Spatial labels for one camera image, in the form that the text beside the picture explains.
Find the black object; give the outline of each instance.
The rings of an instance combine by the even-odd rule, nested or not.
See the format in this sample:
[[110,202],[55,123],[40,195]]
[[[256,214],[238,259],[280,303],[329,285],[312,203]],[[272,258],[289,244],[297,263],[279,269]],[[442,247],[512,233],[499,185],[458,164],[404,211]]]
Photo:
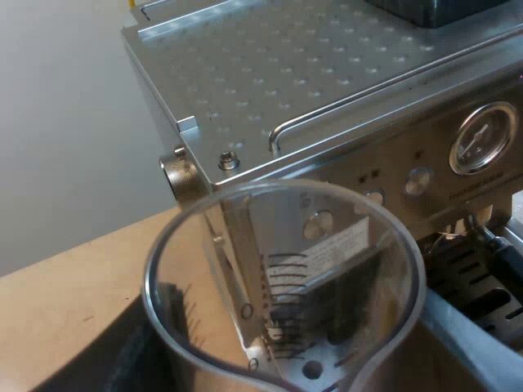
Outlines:
[[523,256],[504,237],[489,243],[494,251],[487,268],[523,304]]
[[35,392],[142,392],[179,390],[173,358],[137,297],[84,351]]
[[367,0],[420,27],[434,29],[507,0]]

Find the gauge dial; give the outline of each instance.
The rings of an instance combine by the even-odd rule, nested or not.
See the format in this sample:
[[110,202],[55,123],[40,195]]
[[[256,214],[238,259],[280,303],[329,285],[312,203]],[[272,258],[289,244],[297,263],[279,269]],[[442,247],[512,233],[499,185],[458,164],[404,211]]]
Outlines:
[[517,121],[516,108],[507,102],[493,102],[475,110],[459,128],[450,150],[452,170],[472,175],[489,167],[514,140]]

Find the label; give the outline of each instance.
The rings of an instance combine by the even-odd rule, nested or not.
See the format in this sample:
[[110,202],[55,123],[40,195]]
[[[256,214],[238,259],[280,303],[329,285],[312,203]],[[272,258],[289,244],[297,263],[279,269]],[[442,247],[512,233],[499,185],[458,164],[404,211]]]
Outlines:
[[369,217],[326,238],[300,255],[271,264],[267,278],[271,292],[289,292],[305,287],[330,269],[350,263],[350,259],[369,247]]

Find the knob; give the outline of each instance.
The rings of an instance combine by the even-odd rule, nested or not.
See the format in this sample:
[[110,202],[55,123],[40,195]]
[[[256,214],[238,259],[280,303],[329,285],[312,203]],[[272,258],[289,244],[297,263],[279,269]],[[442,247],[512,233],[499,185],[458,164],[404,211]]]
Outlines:
[[208,193],[198,169],[186,156],[183,146],[179,145],[172,154],[161,157],[159,164],[181,208],[186,208]]

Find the drip tray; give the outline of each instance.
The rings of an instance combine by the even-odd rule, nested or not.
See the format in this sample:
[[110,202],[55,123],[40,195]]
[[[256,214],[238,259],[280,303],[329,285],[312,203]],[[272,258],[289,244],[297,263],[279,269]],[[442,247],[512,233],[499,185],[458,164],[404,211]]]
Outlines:
[[523,306],[485,268],[485,255],[465,238],[425,259],[427,286],[514,350],[523,349]]

